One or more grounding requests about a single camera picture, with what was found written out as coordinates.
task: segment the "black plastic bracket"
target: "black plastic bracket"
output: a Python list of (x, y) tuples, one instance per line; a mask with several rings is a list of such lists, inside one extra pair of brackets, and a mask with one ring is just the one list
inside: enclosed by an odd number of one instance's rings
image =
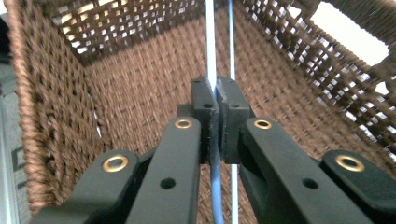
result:
[[(191, 82), (192, 114), (201, 123), (201, 163), (208, 163), (209, 151), (219, 150), (219, 105), (213, 96), (206, 77), (198, 77)], [(178, 114), (188, 113), (188, 108), (180, 105)]]
[[(110, 161), (105, 170), (104, 164), (109, 158), (122, 159)], [(126, 162), (126, 165), (121, 170), (111, 170), (119, 166), (117, 162)], [(73, 194), (62, 206), (44, 207), (32, 223), (122, 223), (125, 217), (122, 213), (129, 211), (133, 201), (130, 195), (134, 191), (136, 165), (137, 157), (133, 152), (112, 150), (103, 154), (84, 172)]]
[(126, 223), (195, 223), (200, 178), (197, 119), (170, 120)]
[(375, 223), (396, 223), (396, 182), (363, 156), (335, 150), (320, 167)]
[(246, 125), (240, 175), (260, 223), (371, 223), (279, 124)]
[(221, 158), (227, 164), (238, 164), (239, 130), (250, 118), (250, 106), (238, 83), (230, 78), (219, 77), (216, 90)]

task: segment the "gap in weave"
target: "gap in weave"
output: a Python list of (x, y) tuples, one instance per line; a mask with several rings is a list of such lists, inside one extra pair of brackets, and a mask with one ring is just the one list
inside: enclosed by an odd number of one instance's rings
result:
[[(115, 1), (115, 0), (99, 0), (98, 6), (94, 2), (89, 2), (86, 5), (82, 5), (81, 3), (75, 3), (74, 7), (77, 9), (77, 15), (74, 14), (73, 8), (69, 8), (68, 6), (60, 6), (58, 7), (58, 12), (60, 16), (52, 18), (52, 21), (61, 26), (61, 30), (68, 39), (72, 47), (77, 50), (77, 54), (88, 54), (94, 53), (96, 51), (108, 51), (114, 52), (117, 48), (112, 48), (110, 45), (114, 41), (119, 41), (123, 43), (125, 47), (131, 46), (131, 39), (129, 35), (135, 35), (140, 37), (141, 40), (146, 40), (150, 37), (150, 33), (147, 30), (150, 27), (154, 32), (159, 34), (162, 30), (160, 24), (174, 26), (172, 21), (165, 21), (164, 16), (173, 15), (180, 16), (183, 21), (187, 19), (186, 15), (189, 14), (188, 9), (192, 9), (194, 6), (198, 6), (198, 3), (195, 1), (192, 2), (171, 2), (167, 5), (164, 3), (150, 3), (149, 6), (144, 6), (141, 8), (130, 8), (131, 3), (127, 0)], [(99, 7), (106, 7), (106, 10), (102, 12), (94, 14), (94, 11)], [(128, 13), (136, 13), (138, 10), (142, 10), (142, 13), (139, 15), (135, 15), (131, 20), (131, 15)], [(97, 27), (92, 27), (90, 29), (90, 20), (94, 18), (97, 20)], [(79, 38), (78, 42), (73, 42), (74, 39)]]
[(330, 3), (321, 2), (312, 21), (371, 66), (389, 55), (384, 42), (361, 29)]

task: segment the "blue cable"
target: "blue cable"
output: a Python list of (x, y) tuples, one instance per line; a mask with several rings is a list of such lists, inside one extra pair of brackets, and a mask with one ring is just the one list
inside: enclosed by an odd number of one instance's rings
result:
[(215, 224), (223, 224), (221, 204), (221, 170), (220, 170), (220, 152), (219, 149), (211, 151), (210, 155), (210, 181), (212, 188), (212, 210)]

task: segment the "small hole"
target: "small hole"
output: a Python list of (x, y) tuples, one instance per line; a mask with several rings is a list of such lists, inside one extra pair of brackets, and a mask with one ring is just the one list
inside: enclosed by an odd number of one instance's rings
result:
[(272, 124), (265, 119), (259, 119), (254, 122), (254, 126), (260, 129), (270, 129)]
[(121, 159), (116, 159), (116, 160), (110, 161), (110, 162), (108, 163), (108, 166), (109, 166), (109, 167), (119, 167), (119, 166), (121, 166), (121, 165), (122, 165), (122, 160), (121, 160)]
[(355, 161), (350, 160), (350, 159), (343, 159), (343, 163), (345, 163), (346, 165), (353, 166), (353, 167), (357, 167), (358, 166), (358, 164)]
[(264, 122), (264, 121), (259, 121), (259, 122), (257, 122), (260, 126), (262, 126), (262, 127), (268, 127), (268, 123), (267, 122)]
[(187, 119), (180, 119), (176, 121), (175, 125), (179, 129), (188, 129), (192, 126), (192, 122)]
[(171, 189), (176, 185), (176, 181), (174, 178), (165, 178), (161, 181), (161, 188), (163, 189)]
[(178, 123), (180, 127), (187, 127), (189, 125), (189, 122), (186, 120), (182, 120), (181, 122)]
[(317, 189), (318, 188), (318, 183), (315, 182), (315, 180), (310, 179), (310, 178), (305, 178), (303, 179), (303, 184), (309, 189)]

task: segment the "woven basket wall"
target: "woven basket wall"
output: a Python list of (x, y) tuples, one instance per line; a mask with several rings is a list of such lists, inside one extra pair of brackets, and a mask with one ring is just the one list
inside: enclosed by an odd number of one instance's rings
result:
[[(225, 2), (216, 2), (218, 71), (228, 76), (228, 13)], [(396, 152), (396, 2), (330, 2), (387, 44), (383, 62), (367, 65), (309, 20), (319, 1), (236, 1), (237, 80), (255, 113), (280, 122), (310, 156), (349, 149), (395, 177), (388, 153)], [(302, 10), (297, 18), (288, 12), (291, 3)], [(103, 152), (141, 155), (155, 147), (177, 104), (190, 100), (191, 79), (205, 75), (204, 1), (6, 6), (33, 214), (64, 202)], [(386, 95), (375, 91), (381, 82)], [(202, 166), (202, 223), (212, 222), (208, 170)], [(222, 171), (229, 222), (229, 166)], [(242, 187), (240, 194), (241, 223), (256, 222)]]

